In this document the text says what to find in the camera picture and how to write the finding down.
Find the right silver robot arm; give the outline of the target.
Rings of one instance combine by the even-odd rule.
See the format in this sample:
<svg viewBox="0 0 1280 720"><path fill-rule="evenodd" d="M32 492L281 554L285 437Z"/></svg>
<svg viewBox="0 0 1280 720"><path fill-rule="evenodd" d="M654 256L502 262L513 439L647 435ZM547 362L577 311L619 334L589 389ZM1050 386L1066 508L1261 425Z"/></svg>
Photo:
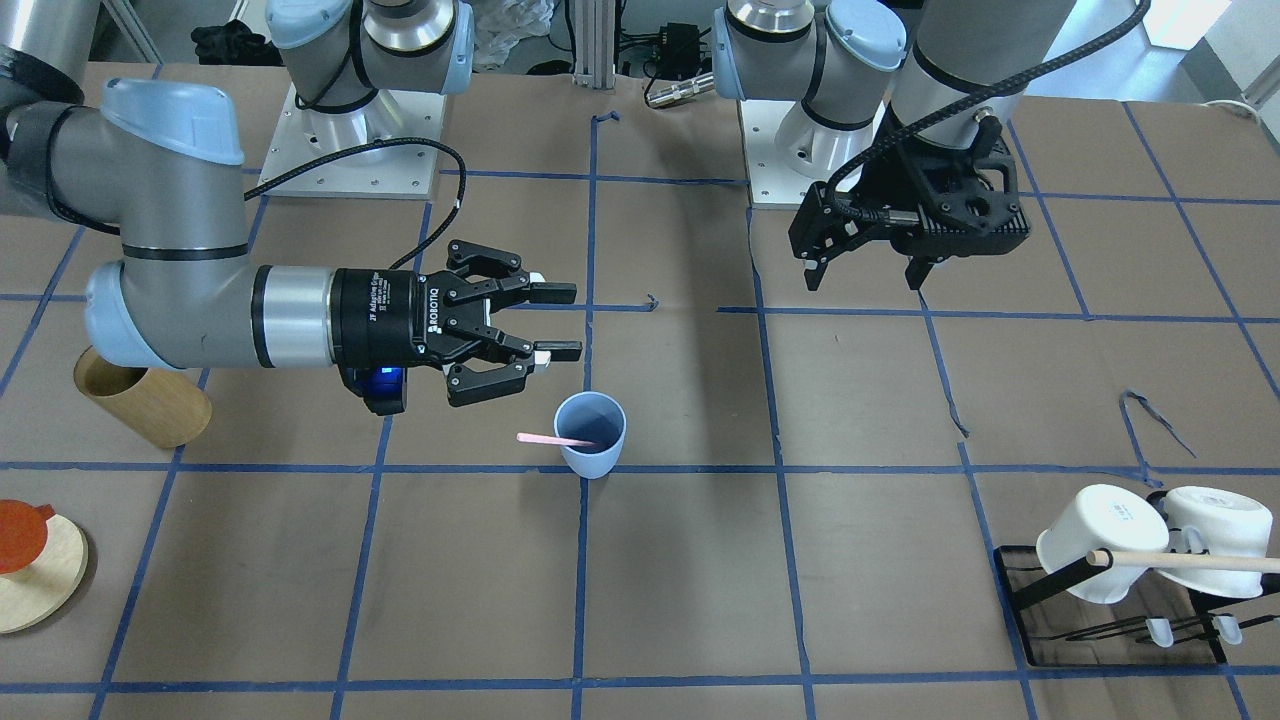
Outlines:
<svg viewBox="0 0 1280 720"><path fill-rule="evenodd" d="M449 404L524 391L577 341L524 340L490 323L518 304L572 304L571 283L516 254L454 240L445 268L252 266L244 155L232 99L206 85L110 79L97 108L79 81L97 3L3 4L3 213L116 236L86 328L110 363L138 368L335 366L376 415L402 413L406 372L444 374Z"/></svg>

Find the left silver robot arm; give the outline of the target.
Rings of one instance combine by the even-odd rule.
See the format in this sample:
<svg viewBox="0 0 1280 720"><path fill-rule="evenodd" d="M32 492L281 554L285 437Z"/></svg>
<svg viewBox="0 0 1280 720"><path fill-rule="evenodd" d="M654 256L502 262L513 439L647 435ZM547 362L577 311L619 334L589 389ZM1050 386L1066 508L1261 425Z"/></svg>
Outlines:
<svg viewBox="0 0 1280 720"><path fill-rule="evenodd" d="M951 258L998 256L1030 223L1004 129L1070 1L726 1L712 22L717 92L790 104L776 146L808 178L788 227L805 283L873 241L919 290Z"/></svg>

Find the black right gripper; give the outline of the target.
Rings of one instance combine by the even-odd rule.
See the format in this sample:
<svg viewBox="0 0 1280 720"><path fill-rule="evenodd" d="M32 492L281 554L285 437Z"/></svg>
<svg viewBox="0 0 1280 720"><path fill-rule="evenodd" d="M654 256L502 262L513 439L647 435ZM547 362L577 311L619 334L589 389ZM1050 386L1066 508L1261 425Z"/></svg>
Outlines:
<svg viewBox="0 0 1280 720"><path fill-rule="evenodd" d="M552 363L576 363L577 340L525 340L488 325L521 304L571 305L575 283L550 282L515 252L454 240L445 272L339 268L332 279L332 354L343 368L444 365L452 407L525 391Z"/></svg>

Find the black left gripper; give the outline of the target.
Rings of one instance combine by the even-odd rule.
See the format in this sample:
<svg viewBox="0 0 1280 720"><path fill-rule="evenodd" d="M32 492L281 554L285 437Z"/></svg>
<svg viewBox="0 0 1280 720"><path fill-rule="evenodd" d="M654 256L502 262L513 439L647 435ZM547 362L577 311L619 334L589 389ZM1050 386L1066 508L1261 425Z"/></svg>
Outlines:
<svg viewBox="0 0 1280 720"><path fill-rule="evenodd" d="M1018 173L1000 122L980 122L966 149L943 149L919 137L897 143L861 167L859 181L835 197L865 209L844 215L814 183L790 224L790 246L803 263L806 290L817 292L828 265L870 240L888 240L909 256L908 288L918 292L942 258L1011 252L1030 233L1018 195Z"/></svg>

